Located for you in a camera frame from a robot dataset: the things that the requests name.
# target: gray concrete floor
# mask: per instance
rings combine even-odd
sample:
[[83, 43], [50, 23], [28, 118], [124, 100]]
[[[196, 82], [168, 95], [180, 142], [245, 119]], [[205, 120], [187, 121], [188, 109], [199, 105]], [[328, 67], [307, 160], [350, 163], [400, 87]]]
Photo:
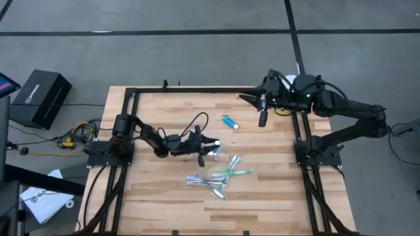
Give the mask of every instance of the gray concrete floor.
[[[0, 0], [0, 8], [6, 1]], [[292, 0], [298, 29], [420, 28], [420, 2]], [[0, 31], [181, 30], [288, 28], [284, 2], [193, 0], [14, 0]], [[307, 73], [322, 74], [350, 99], [388, 108], [390, 125], [420, 116], [416, 101], [420, 35], [300, 35]], [[258, 85], [269, 68], [296, 73], [290, 35], [195, 35], [111, 37], [2, 37], [0, 71], [24, 84], [33, 69], [60, 72], [73, 85], [67, 103], [103, 104], [111, 85]], [[64, 107], [45, 137], [102, 108]], [[352, 125], [334, 117], [333, 130]], [[16, 130], [9, 140], [35, 141]], [[401, 158], [420, 163], [411, 134], [392, 140]], [[358, 231], [418, 235], [420, 167], [401, 163], [387, 139], [361, 138], [342, 152], [346, 186]], [[31, 146], [57, 151], [55, 144]], [[8, 153], [7, 163], [49, 172], [84, 163], [86, 157], [31, 157]], [[75, 171], [77, 176], [83, 169]], [[70, 233], [76, 213], [33, 235]]]

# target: butcher block tabletop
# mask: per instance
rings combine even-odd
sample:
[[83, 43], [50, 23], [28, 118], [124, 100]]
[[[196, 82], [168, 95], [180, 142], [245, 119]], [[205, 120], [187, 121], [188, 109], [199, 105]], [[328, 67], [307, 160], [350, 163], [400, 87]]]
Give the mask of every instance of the butcher block tabletop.
[[[121, 113], [125, 89], [110, 87], [101, 128], [113, 127], [116, 115]], [[223, 150], [240, 155], [242, 161], [236, 169], [251, 169], [252, 173], [232, 177], [225, 190], [227, 200], [223, 201], [205, 187], [187, 186], [186, 177], [225, 170], [227, 162], [205, 159], [206, 166], [200, 168], [197, 155], [161, 159], [146, 142], [137, 140], [133, 163], [128, 168], [118, 235], [170, 235], [172, 230], [178, 230], [180, 235], [242, 235], [244, 231], [251, 235], [311, 235], [290, 116], [282, 117], [270, 110], [266, 127], [260, 128], [257, 110], [236, 93], [142, 93], [137, 116], [154, 128], [164, 128], [169, 135], [180, 134], [202, 111], [209, 115], [203, 134], [220, 139]], [[224, 115], [237, 122], [239, 129], [224, 124]], [[313, 135], [331, 132], [328, 119], [314, 114], [308, 118]], [[194, 124], [202, 127], [205, 117], [199, 117]], [[99, 138], [109, 140], [111, 134], [110, 130], [101, 130]], [[80, 222], [87, 193], [99, 170], [93, 167], [89, 171]], [[94, 185], [87, 221], [103, 203], [109, 172], [106, 167]], [[356, 230], [343, 177], [331, 167], [321, 167], [320, 173], [328, 205], [347, 228]], [[318, 225], [323, 230], [320, 209], [315, 205]], [[114, 205], [108, 213], [107, 230], [111, 229], [113, 216]]]

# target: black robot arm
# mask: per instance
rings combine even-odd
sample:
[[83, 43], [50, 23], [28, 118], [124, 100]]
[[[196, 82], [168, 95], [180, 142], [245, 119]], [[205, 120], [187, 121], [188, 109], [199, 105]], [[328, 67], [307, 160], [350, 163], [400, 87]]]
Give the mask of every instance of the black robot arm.
[[[141, 128], [140, 135], [131, 138], [130, 134], [135, 130], [136, 126]], [[186, 134], [189, 134], [187, 139], [182, 141], [182, 137], [186, 136]], [[140, 139], [149, 144], [153, 148], [155, 155], [161, 158], [167, 157], [168, 154], [177, 156], [197, 153], [198, 163], [201, 167], [204, 167], [203, 156], [218, 148], [220, 141], [204, 136], [199, 125], [195, 127], [195, 132], [190, 131], [186, 134], [171, 134], [161, 137], [152, 126], [143, 123], [134, 115], [124, 113], [117, 115], [115, 119], [108, 153], [117, 156], [124, 155], [124, 152], [128, 150], [126, 145], [132, 140]]]
[[[327, 90], [326, 85], [340, 94]], [[381, 138], [389, 133], [382, 106], [350, 101], [339, 88], [323, 81], [320, 75], [298, 75], [291, 84], [280, 72], [270, 69], [260, 86], [243, 92], [240, 97], [261, 112], [260, 127], [265, 127], [270, 108], [301, 113], [313, 111], [320, 117], [342, 115], [358, 119], [351, 127], [322, 137], [313, 136], [312, 147], [308, 147], [307, 153], [314, 149], [325, 150], [361, 136]]]

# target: blue marker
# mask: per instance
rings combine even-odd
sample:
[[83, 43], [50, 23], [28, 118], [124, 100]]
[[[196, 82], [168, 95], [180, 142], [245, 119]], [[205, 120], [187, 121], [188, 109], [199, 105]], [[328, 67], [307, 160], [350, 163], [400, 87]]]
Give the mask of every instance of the blue marker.
[[233, 121], [231, 118], [224, 116], [223, 117], [223, 121], [225, 124], [227, 124], [229, 127], [234, 128], [234, 129], [238, 129], [239, 125], [235, 123], [235, 121]]

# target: white paper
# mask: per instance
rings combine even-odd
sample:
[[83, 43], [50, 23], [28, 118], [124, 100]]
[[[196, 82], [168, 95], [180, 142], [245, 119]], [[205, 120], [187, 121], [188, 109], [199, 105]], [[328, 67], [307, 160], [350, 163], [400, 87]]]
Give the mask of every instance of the white paper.
[[[48, 175], [55, 178], [63, 179], [63, 176], [61, 175], [61, 172], [58, 169], [51, 171], [51, 173], [49, 173]], [[47, 222], [67, 203], [67, 201], [74, 198], [73, 195], [65, 193], [51, 193], [55, 192], [47, 191], [45, 189], [39, 189], [36, 187], [30, 187], [25, 192], [20, 194], [20, 198], [22, 198], [22, 200], [39, 196], [31, 200], [25, 201], [25, 203], [40, 224], [44, 224], [45, 222]]]

